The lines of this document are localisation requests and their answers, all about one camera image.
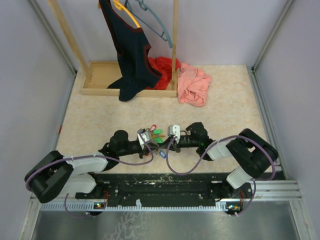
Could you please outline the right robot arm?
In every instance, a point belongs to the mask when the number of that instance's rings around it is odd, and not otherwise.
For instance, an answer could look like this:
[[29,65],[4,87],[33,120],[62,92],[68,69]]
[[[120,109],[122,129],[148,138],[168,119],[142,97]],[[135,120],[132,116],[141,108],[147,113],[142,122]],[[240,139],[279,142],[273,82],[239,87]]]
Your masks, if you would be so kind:
[[[276,175],[274,162],[278,159],[278,151],[249,128],[245,128],[238,135],[231,135],[219,140],[212,140],[208,136],[202,122],[189,125],[181,135],[179,125],[167,128],[168,138],[160,144],[166,149],[166,164],[172,173],[184,176],[191,174],[202,161],[215,161],[233,157],[238,163],[226,177],[223,192],[229,198],[235,198],[241,192],[241,186],[250,180],[263,181],[262,175],[268,168],[272,169],[266,181],[273,180]],[[175,171],[169,163],[169,151],[179,153],[184,148],[196,148],[199,160],[187,172]]]

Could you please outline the green key tag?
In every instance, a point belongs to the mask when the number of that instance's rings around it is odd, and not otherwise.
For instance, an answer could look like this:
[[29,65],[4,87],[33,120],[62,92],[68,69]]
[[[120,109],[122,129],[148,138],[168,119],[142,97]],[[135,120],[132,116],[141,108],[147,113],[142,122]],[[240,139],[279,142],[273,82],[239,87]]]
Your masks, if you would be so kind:
[[158,144],[161,144],[163,142],[162,138],[155,138],[154,141]]
[[153,135],[158,135],[158,134],[162,134],[162,133],[163,133],[162,129],[155,129],[155,130],[152,131]]

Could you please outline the red key tag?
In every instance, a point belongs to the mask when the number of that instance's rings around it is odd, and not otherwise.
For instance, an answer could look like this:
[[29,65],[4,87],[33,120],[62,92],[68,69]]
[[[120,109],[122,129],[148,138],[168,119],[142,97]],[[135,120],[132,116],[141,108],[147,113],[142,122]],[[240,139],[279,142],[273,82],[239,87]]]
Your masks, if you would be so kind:
[[153,124],[149,129],[151,130],[151,131],[153,131],[153,130],[155,130],[157,128],[157,126],[155,125],[155,124]]

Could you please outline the blue key tag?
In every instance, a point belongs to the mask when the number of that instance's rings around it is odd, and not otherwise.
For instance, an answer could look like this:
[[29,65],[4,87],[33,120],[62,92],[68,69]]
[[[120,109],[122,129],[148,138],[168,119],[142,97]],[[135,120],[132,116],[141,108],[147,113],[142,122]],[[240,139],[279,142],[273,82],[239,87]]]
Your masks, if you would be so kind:
[[159,155],[160,155],[163,159],[166,159],[166,158],[167,158],[167,154],[166,154],[165,151],[160,150],[158,153],[159,153]]

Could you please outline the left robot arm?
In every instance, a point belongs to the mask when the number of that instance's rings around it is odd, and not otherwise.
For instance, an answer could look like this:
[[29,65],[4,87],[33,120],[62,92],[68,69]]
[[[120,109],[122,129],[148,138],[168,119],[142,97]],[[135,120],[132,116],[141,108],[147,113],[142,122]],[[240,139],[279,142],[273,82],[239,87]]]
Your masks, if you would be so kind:
[[27,173],[26,188],[43,204],[71,194],[97,199],[107,191],[98,173],[114,168],[122,156],[138,154],[142,158],[152,154],[157,145],[147,129],[140,129],[134,141],[129,140],[126,131],[118,130],[92,155],[65,157],[53,150]]

